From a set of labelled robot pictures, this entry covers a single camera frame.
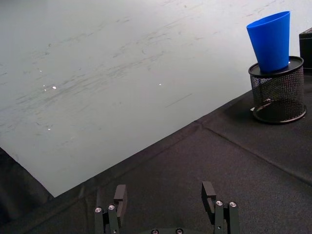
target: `black wire mesh cup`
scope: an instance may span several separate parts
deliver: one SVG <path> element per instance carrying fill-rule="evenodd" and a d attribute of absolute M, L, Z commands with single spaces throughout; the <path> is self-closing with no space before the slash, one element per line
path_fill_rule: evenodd
<path fill-rule="evenodd" d="M 256 119 L 281 124 L 296 121 L 306 114 L 302 65 L 302 58 L 290 56 L 289 65 L 273 73 L 262 73 L 258 63 L 249 68 Z"/>

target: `black tablecloth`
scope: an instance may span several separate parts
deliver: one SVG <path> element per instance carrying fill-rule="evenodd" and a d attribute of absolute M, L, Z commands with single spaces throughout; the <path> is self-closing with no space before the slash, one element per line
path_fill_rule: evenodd
<path fill-rule="evenodd" d="M 305 80 L 312 109 L 312 77 Z M 0 233 L 94 233 L 96 206 L 126 184 L 122 233 L 185 227 L 213 233 L 200 189 L 239 205 L 242 233 L 312 233 L 312 115 L 286 125 L 253 119 L 251 92 L 225 104 L 24 217 Z"/>

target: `screw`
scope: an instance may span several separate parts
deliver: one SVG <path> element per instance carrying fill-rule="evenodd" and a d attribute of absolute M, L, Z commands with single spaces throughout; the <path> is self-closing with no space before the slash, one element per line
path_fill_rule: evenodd
<path fill-rule="evenodd" d="M 175 231 L 176 234 L 183 234 L 183 229 L 181 228 L 178 228 L 176 231 Z"/>
<path fill-rule="evenodd" d="M 215 203 L 216 203 L 218 206 L 222 206 L 222 205 L 223 205 L 222 201 L 216 201 Z"/>
<path fill-rule="evenodd" d="M 230 206 L 235 207 L 236 203 L 235 202 L 230 202 Z"/>
<path fill-rule="evenodd" d="M 101 207 L 97 207 L 96 210 L 95 210 L 96 213 L 99 213 L 99 212 L 101 212 L 101 211 L 102 211 L 102 208 L 101 208 Z"/>

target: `blue cup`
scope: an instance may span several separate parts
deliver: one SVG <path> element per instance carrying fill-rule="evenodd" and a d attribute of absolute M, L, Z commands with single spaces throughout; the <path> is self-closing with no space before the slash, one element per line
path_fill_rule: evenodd
<path fill-rule="evenodd" d="M 270 73 L 288 66 L 290 15 L 284 11 L 247 25 L 261 72 Z"/>

